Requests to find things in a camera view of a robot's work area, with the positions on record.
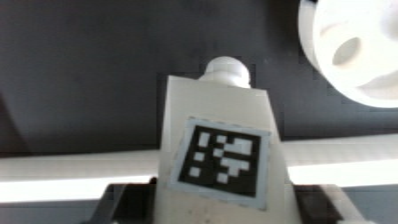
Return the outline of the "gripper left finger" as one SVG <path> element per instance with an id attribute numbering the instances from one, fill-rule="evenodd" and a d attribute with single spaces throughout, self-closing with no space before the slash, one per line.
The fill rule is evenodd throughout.
<path id="1" fill-rule="evenodd" d="M 110 184 L 95 208 L 95 224 L 152 224 L 156 178 Z"/>

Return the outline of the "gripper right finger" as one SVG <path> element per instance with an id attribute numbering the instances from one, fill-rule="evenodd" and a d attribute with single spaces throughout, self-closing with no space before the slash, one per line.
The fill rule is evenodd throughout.
<path id="1" fill-rule="evenodd" d="M 294 185 L 302 224 L 342 224 L 355 220 L 355 206 L 332 184 Z"/>

